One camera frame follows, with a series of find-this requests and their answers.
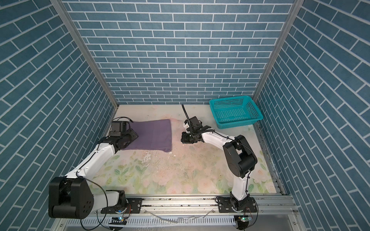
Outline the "purple trousers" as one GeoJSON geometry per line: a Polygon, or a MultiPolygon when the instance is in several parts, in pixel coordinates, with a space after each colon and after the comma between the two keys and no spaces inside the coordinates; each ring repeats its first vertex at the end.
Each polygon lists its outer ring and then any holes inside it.
{"type": "Polygon", "coordinates": [[[131,128],[136,138],[125,150],[172,151],[172,127],[169,119],[134,122],[131,128]]]}

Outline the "teal plastic basket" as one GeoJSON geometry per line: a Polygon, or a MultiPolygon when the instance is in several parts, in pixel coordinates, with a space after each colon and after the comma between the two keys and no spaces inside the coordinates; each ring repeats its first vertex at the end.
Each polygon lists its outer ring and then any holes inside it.
{"type": "Polygon", "coordinates": [[[264,118],[249,96],[212,99],[209,105],[219,129],[253,125],[264,118]]]}

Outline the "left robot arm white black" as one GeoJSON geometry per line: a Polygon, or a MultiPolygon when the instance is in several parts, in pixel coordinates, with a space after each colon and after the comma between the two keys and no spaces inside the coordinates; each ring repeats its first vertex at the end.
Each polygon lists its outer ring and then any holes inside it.
{"type": "Polygon", "coordinates": [[[48,214],[51,218],[84,219],[92,211],[122,214],[128,210],[124,191],[103,190],[93,195],[90,185],[100,168],[117,151],[127,148],[138,135],[132,129],[103,137],[92,152],[63,177],[55,177],[49,184],[48,214]]]}

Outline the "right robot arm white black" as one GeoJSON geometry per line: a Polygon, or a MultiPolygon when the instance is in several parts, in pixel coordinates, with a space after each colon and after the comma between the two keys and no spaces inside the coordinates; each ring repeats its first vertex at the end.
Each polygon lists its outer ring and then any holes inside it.
{"type": "Polygon", "coordinates": [[[200,133],[183,132],[181,142],[193,144],[204,142],[222,149],[225,154],[229,170],[234,175],[233,187],[230,192],[231,207],[236,211],[249,210],[257,212],[257,202],[248,191],[251,172],[258,163],[257,157],[244,136],[226,136],[214,130],[205,130],[200,133]]]}

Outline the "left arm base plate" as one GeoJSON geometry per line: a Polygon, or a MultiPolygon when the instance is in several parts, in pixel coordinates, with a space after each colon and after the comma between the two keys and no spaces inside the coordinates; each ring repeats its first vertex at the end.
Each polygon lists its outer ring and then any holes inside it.
{"type": "Polygon", "coordinates": [[[142,198],[128,198],[123,204],[101,209],[100,214],[139,214],[142,202],[142,198]]]}

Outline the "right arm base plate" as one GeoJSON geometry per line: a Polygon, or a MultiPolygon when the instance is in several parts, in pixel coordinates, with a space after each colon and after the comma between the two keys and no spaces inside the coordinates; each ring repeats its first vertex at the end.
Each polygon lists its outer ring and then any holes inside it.
{"type": "Polygon", "coordinates": [[[247,196],[241,201],[234,197],[217,196],[215,202],[218,205],[219,213],[256,213],[258,211],[257,203],[251,196],[247,196]]]}

